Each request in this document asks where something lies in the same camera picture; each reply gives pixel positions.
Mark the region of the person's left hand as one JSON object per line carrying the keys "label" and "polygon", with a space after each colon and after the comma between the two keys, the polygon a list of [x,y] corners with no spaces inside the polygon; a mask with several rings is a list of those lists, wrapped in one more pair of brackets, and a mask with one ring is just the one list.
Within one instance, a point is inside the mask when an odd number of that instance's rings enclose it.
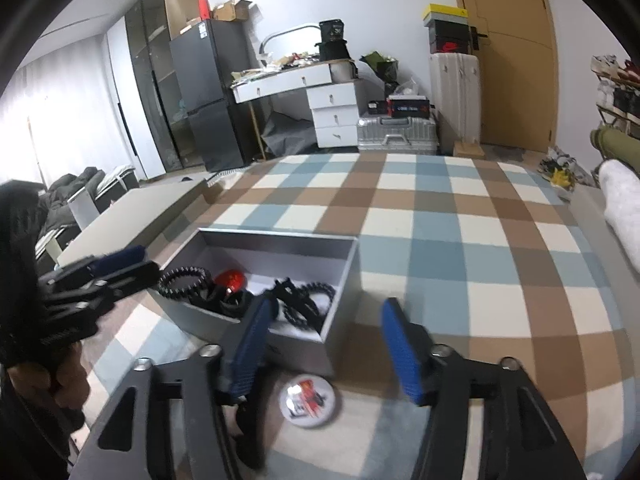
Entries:
{"label": "person's left hand", "polygon": [[8,369],[9,381],[23,399],[40,408],[54,403],[58,408],[80,411],[90,393],[81,357],[82,343],[75,342],[53,373],[36,363],[22,363]]}

